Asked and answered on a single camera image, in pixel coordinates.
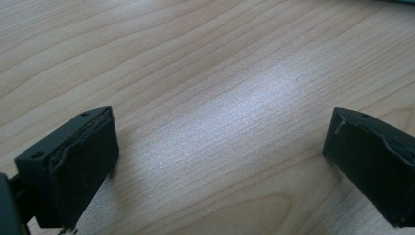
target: dark object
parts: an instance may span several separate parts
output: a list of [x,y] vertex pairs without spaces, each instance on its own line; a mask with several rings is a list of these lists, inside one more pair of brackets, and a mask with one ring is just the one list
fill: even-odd
[[415,226],[415,138],[366,114],[333,110],[324,155],[394,227]]
[[[36,216],[42,228],[73,229],[118,153],[111,107],[74,117],[15,158],[19,174],[9,183],[0,177],[0,201],[15,202],[1,216],[19,224]],[[2,220],[0,231],[7,226]]]

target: black plastic piece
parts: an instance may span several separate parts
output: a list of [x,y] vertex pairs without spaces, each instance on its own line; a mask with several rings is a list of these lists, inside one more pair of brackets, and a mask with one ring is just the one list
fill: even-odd
[[111,107],[62,125],[15,158],[18,175],[0,175],[0,234],[28,234],[34,216],[42,228],[73,229],[118,154]]
[[324,155],[392,226],[415,226],[414,137],[366,114],[335,108]]

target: wooden table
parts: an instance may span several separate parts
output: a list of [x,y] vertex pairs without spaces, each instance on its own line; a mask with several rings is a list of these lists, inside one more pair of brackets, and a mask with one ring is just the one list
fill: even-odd
[[415,134],[414,14],[372,0],[2,1],[0,171],[111,105],[120,158],[78,234],[413,234],[322,147],[335,106]]

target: wood grain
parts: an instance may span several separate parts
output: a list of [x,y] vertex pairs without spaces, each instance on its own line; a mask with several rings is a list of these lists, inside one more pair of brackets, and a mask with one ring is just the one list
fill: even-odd
[[335,106],[415,135],[413,14],[372,0],[2,1],[0,171],[112,105],[120,159],[78,234],[413,234],[321,154]]

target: screw hole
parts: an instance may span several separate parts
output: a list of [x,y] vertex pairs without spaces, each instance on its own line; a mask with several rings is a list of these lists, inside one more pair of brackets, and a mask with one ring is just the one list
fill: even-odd
[[45,154],[44,152],[39,151],[39,152],[36,152],[35,154],[33,154],[31,157],[32,157],[33,159],[37,159],[37,158],[39,158],[39,157],[42,157],[44,154]]

